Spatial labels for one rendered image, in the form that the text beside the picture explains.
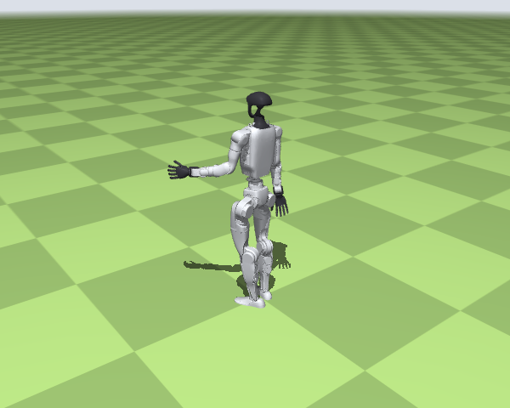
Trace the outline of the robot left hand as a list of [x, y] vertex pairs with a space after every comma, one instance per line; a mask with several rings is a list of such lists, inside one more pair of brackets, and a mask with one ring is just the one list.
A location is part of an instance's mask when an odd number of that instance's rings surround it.
[[199, 167], [189, 167], [189, 168], [187, 168], [186, 166], [183, 166], [182, 164], [180, 164], [177, 161], [173, 161], [173, 162], [178, 164], [178, 167], [168, 165], [170, 168], [175, 168], [176, 169], [176, 170], [168, 169], [168, 171], [169, 172], [176, 172], [176, 173], [169, 173], [168, 175], [178, 175], [178, 176], [177, 177], [170, 177], [170, 179], [183, 179], [183, 178], [187, 177], [188, 175], [190, 176], [190, 178], [197, 178], [197, 177], [191, 176], [191, 169], [199, 168]]

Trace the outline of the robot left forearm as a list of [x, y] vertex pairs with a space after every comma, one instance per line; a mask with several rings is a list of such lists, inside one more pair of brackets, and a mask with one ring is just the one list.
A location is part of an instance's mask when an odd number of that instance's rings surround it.
[[199, 167], [191, 169], [191, 176], [193, 177], [220, 177], [230, 172], [230, 165], [223, 163], [221, 165], [214, 165], [210, 167]]

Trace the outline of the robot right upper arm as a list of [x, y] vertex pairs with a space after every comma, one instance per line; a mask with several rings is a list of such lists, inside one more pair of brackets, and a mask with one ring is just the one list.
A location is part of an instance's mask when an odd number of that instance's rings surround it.
[[276, 139], [275, 139], [275, 154], [274, 154], [274, 160], [271, 167], [276, 166], [280, 163], [281, 160], [281, 135], [282, 135], [282, 128], [276, 125], [273, 125], [275, 127], [276, 131]]

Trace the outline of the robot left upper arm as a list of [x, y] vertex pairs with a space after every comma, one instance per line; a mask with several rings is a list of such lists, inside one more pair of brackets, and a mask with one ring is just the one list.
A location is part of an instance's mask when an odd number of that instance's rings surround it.
[[233, 132], [231, 136], [231, 145], [228, 153], [229, 160], [227, 162], [224, 162], [229, 164], [230, 166], [230, 171], [227, 174], [231, 174], [235, 171], [235, 167], [240, 158], [242, 148], [248, 143], [250, 134], [251, 132], [246, 129], [237, 130]]

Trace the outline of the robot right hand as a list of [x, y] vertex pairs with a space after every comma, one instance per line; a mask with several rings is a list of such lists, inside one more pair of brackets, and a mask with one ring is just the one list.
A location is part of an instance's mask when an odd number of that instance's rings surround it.
[[[276, 199], [275, 199], [276, 217], [278, 216], [278, 207], [279, 207], [279, 210], [280, 210], [280, 217], [281, 217], [281, 206], [282, 206], [282, 210], [283, 210], [283, 215], [285, 216], [284, 204], [285, 204], [285, 207], [286, 207], [286, 213], [288, 214], [288, 207], [287, 207], [287, 204], [286, 204], [286, 198], [283, 196], [284, 192], [283, 192], [283, 187], [282, 186], [281, 186], [281, 190], [282, 190], [281, 193], [275, 193], [275, 188], [273, 187], [274, 195], [276, 197]], [[274, 208], [274, 206], [271, 207], [271, 211], [273, 211], [273, 208]]]

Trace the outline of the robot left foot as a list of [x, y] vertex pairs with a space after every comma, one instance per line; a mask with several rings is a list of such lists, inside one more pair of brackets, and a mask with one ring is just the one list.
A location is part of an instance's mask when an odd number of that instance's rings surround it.
[[259, 308], [259, 309], [262, 309], [262, 308], [265, 307], [265, 302], [260, 297], [257, 297], [257, 300], [255, 302], [250, 300], [250, 296], [247, 296], [247, 297], [236, 297], [235, 298], [235, 302], [238, 303], [238, 304], [242, 304], [242, 305], [246, 305], [246, 306], [252, 306], [252, 307]]

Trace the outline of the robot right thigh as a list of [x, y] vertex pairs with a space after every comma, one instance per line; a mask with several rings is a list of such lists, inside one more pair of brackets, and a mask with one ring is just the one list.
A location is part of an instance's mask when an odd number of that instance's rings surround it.
[[275, 204], [275, 195], [269, 192], [268, 201], [260, 208], [253, 209], [253, 222], [257, 240], [257, 250], [261, 255], [270, 254], [271, 244], [268, 240], [269, 221], [271, 212], [269, 207]]

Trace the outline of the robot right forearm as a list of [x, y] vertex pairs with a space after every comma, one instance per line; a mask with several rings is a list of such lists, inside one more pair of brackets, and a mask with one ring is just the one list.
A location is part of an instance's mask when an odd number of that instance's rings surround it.
[[278, 165], [271, 167], [272, 185], [275, 188], [275, 193], [281, 193], [281, 161]]

